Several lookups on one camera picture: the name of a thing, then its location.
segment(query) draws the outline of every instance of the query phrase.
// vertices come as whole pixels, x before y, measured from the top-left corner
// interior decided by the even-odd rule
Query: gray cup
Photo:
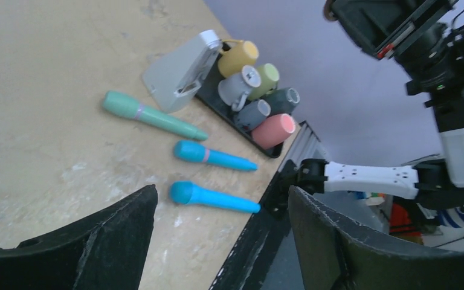
[[[249,132],[264,122],[270,113],[271,108],[266,101],[256,100],[234,116],[234,123],[237,127]]]
[[[245,106],[248,95],[260,86],[260,74],[251,65],[243,66],[241,72],[222,80],[217,84],[217,93],[221,100],[239,112]]]
[[[300,94],[293,88],[284,88],[268,92],[263,99],[271,107],[271,116],[291,114],[300,103]]]

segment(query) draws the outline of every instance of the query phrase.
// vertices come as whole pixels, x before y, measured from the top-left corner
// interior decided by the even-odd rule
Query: pink cup
[[[289,114],[279,114],[267,118],[251,132],[253,140],[264,149],[284,142],[296,131],[296,123]]]

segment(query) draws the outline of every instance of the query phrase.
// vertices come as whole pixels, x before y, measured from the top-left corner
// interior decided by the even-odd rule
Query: black metal frame
[[[260,289],[284,237],[291,230],[288,206],[288,176],[296,174],[288,160],[277,172],[260,200],[260,212],[252,215],[231,254],[217,273],[212,290]]]

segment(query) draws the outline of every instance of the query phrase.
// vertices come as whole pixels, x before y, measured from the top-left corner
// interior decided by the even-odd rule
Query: white wall
[[[233,37],[257,44],[258,63],[273,63],[282,86],[300,92],[296,118],[311,124],[335,161],[395,166],[441,153],[427,96],[407,96],[402,68],[366,56],[337,22],[326,22],[324,0],[205,1]]]

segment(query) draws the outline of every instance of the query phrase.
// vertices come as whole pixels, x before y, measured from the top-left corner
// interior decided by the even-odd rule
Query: microphone head
[[[177,142],[173,148],[173,154],[182,160],[190,162],[203,162],[206,156],[206,148],[197,143],[188,140]]]
[[[177,181],[170,188],[170,197],[179,204],[188,204],[198,186],[191,181]]]
[[[102,101],[102,107],[106,111],[127,119],[136,117],[140,105],[135,98],[117,91],[109,91]]]

